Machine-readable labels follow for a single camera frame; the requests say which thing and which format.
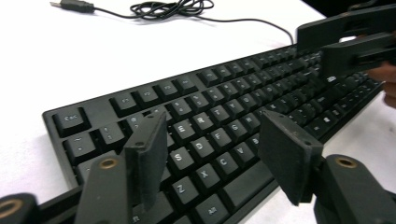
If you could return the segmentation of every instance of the keyboard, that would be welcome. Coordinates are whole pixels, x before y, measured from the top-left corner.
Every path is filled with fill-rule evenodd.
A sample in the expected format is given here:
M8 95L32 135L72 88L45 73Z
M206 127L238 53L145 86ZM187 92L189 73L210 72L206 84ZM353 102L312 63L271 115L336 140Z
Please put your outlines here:
M327 84L319 62L319 52L288 46L56 108L43 118L74 188L94 160L121 152L143 117L165 112L169 156L161 188L147 213L133 208L133 223L237 223L277 187L257 157L264 109L325 143L380 91L381 83L363 72Z

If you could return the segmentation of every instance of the keyboard frame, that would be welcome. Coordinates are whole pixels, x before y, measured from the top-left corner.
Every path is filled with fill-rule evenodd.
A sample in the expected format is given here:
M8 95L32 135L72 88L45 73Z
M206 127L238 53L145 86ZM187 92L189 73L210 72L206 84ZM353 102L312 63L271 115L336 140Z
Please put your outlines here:
M279 49L273 49L273 50L268 50L265 52L261 52L261 53L257 53L257 54L253 54L253 55L248 55L247 57L242 57L239 59L235 59L235 60L231 60L228 62L224 62L224 63L219 63L219 64L215 64L215 65L211 65L205 68L201 68L201 69L197 69L194 71L190 71L187 73L183 73L183 74L179 74L179 75L175 75L173 77L167 77L167 78L163 78L163 79L159 79L157 81L153 81L150 83L146 83L143 85L139 85L139 86L135 86L129 89L125 89L122 91L116 91L116 92L112 92L110 94L105 94L102 96L98 96L95 98L91 98L79 103L75 103L75 104L71 104L71 105L65 105L59 108L55 108L49 111L46 111L43 113L42 117L43 120L46 124L46 128L49 134L49 138L50 141L53 145L53 148L55 150L55 154L57 156L57 159L60 163L61 169L64 173L64 176L66 178L66 182L67 185L70 189L75 189L78 188L80 186L80 184L78 183L77 180L77 175L75 174L75 172L73 171L72 166L70 165L69 159L67 157L67 154L65 152L65 150L59 150L57 148L64 148L63 145L63 141L66 140L67 138L70 138L72 135L69 135L67 137L61 137L59 135L59 133L57 132L57 128L56 128L56 124L54 122L53 116L55 114L57 114L58 112L60 112L61 110L63 110L64 108L70 107L70 106L75 106L75 107L84 107L86 105L90 105L93 104L93 102L97 102L97 101L104 101L104 99L107 99L108 101L112 98L115 97L116 95L120 94L120 93L124 93L124 92L133 92L138 90L139 88L145 87L145 86L150 86L153 87L156 84L159 84L161 82L164 82L166 80L175 80L177 77L182 77L182 76L189 76L189 78L191 78L192 82L198 87L198 90L201 90L202 88L206 89L207 86L204 85L204 83L202 82L202 80L200 78L198 78L198 76L196 76L196 74L198 74L200 71L206 70L206 69L211 69L211 68L215 68L218 67L219 65L222 64L226 64L226 63L234 63L234 62L238 62L240 60L246 59L246 58L250 58L250 57L254 57L256 55L260 55L263 53L268 53L268 52L274 52L276 50L280 50L280 49L286 49L286 48L290 48L293 46L286 46L283 48L279 48ZM340 131L348 122L350 122L357 114L359 114L359 112L366 107L374 98L375 96L381 91L381 85L378 85L369 95L367 95L364 100L362 100L361 102L359 102L355 107L353 107L353 109L347 113L347 115L345 117L343 117L342 119L340 119L338 121L338 123L332 127L326 134L324 134L319 141L321 143L326 143L329 139L331 139L338 131ZM193 93L189 93L186 95L182 95L178 98L186 98L191 94L194 94L198 91L195 91ZM161 104L155 105L154 107L158 107L161 105L167 105L169 104L171 101L167 101L167 102L163 102ZM146 112L150 111L150 109L154 108L154 107L148 107L145 109L142 109L140 111L138 111L138 113L142 113L145 114ZM128 116L125 116L123 118L118 118L114 119L113 122L120 122L122 120L125 120ZM97 130L98 128L100 128L101 126L106 125L106 123L101 124L101 125L95 125L95 126L91 126L90 129L85 130L84 132L89 133L92 131ZM230 215L224 223L237 223L238 221L240 221L242 218L244 218L248 213L250 213L254 207L256 207L259 203L261 203L266 197L268 197L268 195L270 195L276 188L278 187L278 184L275 182L275 180L272 180L267 187L265 187L264 189L262 189L255 197L253 197L251 200L249 200L246 204L244 204L235 214Z

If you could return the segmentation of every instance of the brass insert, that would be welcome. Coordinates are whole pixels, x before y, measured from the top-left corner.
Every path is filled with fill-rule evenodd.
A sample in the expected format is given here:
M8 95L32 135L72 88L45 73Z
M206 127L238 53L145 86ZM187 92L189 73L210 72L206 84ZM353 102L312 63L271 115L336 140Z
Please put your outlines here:
M105 159L104 161L101 161L99 164L99 167L101 169L111 169L113 167L115 167L119 162L115 159Z
M21 199L10 199L3 203L0 203L0 218L8 217L18 210L23 205L23 201Z
M344 158L344 157L338 157L335 159L338 165L344 166L346 168L356 168L358 164L350 159Z

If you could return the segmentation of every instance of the black keyboard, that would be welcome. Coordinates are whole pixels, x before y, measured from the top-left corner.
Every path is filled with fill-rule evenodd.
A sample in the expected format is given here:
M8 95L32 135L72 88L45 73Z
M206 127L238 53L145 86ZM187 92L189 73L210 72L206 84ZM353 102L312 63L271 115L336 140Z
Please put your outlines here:
M294 46L206 67L44 113L72 187L92 161L118 154L140 120L166 112L169 157L157 202L133 223L237 223L277 183L257 157L263 109L325 143L380 91L360 72L328 85L320 54Z

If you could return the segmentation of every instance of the human hand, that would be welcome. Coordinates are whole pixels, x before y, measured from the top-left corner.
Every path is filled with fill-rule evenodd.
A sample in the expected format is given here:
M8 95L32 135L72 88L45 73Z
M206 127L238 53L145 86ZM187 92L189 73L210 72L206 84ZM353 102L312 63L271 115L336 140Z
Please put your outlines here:
M384 102L396 108L396 66L384 62L380 67L369 70L368 74L375 80L385 81L383 85L386 94Z

